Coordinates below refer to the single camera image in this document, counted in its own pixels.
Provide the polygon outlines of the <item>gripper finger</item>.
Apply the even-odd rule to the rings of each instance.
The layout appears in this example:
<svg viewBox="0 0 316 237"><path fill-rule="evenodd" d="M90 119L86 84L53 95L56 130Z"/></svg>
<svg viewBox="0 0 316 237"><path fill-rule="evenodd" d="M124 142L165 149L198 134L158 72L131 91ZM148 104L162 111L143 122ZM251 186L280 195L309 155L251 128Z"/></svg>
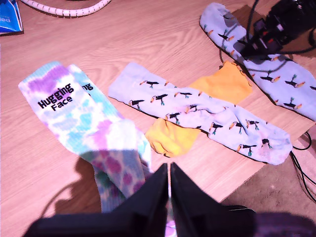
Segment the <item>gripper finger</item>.
<svg viewBox="0 0 316 237"><path fill-rule="evenodd" d="M259 56L268 54L268 47L264 42L264 37L268 31L255 32L241 51L242 56Z"/></svg>
<svg viewBox="0 0 316 237"><path fill-rule="evenodd" d="M246 46L246 57L275 54L280 50L280 43L276 38L252 37Z"/></svg>
<svg viewBox="0 0 316 237"><path fill-rule="evenodd" d="M118 227L114 237L163 237L168 201L167 164L162 164L145 184L113 213Z"/></svg>
<svg viewBox="0 0 316 237"><path fill-rule="evenodd" d="M176 164L170 167L171 198L179 237L229 237L228 210L202 191Z"/></svg>

